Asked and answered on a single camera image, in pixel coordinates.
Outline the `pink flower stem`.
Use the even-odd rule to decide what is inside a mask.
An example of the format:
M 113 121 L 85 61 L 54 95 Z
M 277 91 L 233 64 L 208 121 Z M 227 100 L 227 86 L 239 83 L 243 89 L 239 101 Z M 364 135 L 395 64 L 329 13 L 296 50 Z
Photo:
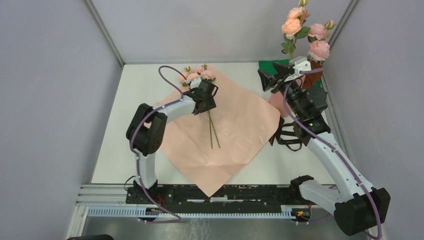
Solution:
M 215 75 L 208 70 L 208 65 L 205 63 L 201 66 L 197 66 L 194 68 L 194 70 L 192 71 L 194 74 L 197 74 L 198 76 L 202 77 L 203 79 L 209 81 L 209 82 L 213 82 L 216 77 Z M 210 139 L 210 147 L 211 149 L 214 148 L 214 141 L 213 138 L 215 138 L 215 141 L 217 143 L 217 147 L 220 149 L 221 148 L 221 144 L 215 129 L 215 125 L 214 122 L 212 120 L 212 116 L 211 116 L 211 111 L 208 110 L 207 111 L 207 115 L 208 115 L 208 120 L 209 120 L 209 139 Z
M 314 23 L 310 25 L 307 35 L 309 41 L 308 58 L 316 62 L 325 61 L 330 56 L 330 45 L 327 42 L 337 24 L 329 20 L 325 24 Z

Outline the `peach flower stem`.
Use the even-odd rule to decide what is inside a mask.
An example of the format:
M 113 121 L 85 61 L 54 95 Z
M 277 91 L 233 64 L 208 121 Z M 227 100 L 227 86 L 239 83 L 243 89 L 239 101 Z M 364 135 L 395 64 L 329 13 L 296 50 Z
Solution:
M 310 27 L 305 23 L 310 16 L 306 6 L 308 0 L 299 0 L 298 7 L 292 8 L 286 17 L 285 23 L 281 26 L 284 42 L 281 44 L 282 53 L 288 54 L 289 61 L 294 58 L 297 40 L 306 38 L 310 32 Z
M 200 77 L 197 74 L 193 73 L 194 68 L 187 66 L 183 69 L 182 76 L 179 77 L 179 82 L 184 87 L 189 87 L 189 83 L 192 79 Z

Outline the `pink flower bouquet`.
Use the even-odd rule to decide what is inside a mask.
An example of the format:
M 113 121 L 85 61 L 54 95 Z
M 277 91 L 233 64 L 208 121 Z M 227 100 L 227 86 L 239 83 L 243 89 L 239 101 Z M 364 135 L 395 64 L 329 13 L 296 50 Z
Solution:
M 160 150 L 206 196 L 211 197 L 247 165 L 279 126 L 280 112 L 213 66 L 218 90 L 210 112 L 168 123 Z

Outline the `black ribbon gold lettering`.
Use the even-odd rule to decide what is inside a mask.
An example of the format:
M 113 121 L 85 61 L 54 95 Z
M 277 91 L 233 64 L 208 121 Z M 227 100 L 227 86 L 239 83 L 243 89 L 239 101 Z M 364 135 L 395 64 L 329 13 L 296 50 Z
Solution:
M 286 146 L 292 152 L 301 150 L 303 146 L 303 143 L 294 132 L 293 123 L 286 123 L 282 117 L 279 118 L 278 128 L 268 142 L 271 146 L 277 142 L 277 144 Z

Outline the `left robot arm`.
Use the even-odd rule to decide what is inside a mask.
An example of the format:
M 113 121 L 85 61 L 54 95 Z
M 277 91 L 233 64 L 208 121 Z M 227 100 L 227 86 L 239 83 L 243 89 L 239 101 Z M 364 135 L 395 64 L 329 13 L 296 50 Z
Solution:
M 205 79 L 191 82 L 194 87 L 159 106 L 142 103 L 138 106 L 126 131 L 130 151 L 135 154 L 136 182 L 141 188 L 138 197 L 145 204 L 153 203 L 158 179 L 155 173 L 156 152 L 161 147 L 168 123 L 186 116 L 199 115 L 214 109 L 218 86 Z

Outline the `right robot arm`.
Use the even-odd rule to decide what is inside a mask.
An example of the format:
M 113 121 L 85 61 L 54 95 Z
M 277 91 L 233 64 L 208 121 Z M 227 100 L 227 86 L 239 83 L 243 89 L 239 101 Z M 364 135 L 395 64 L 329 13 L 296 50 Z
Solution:
M 322 115 L 328 107 L 327 92 L 319 86 L 304 90 L 298 84 L 298 80 L 321 69 L 312 68 L 305 57 L 272 65 L 275 74 L 258 70 L 263 90 L 282 94 L 295 136 L 320 160 L 335 184 L 331 189 L 309 175 L 300 176 L 290 183 L 289 199 L 295 204 L 307 200 L 326 210 L 348 236 L 376 228 L 375 239 L 381 239 L 390 194 L 361 175 L 338 145 Z

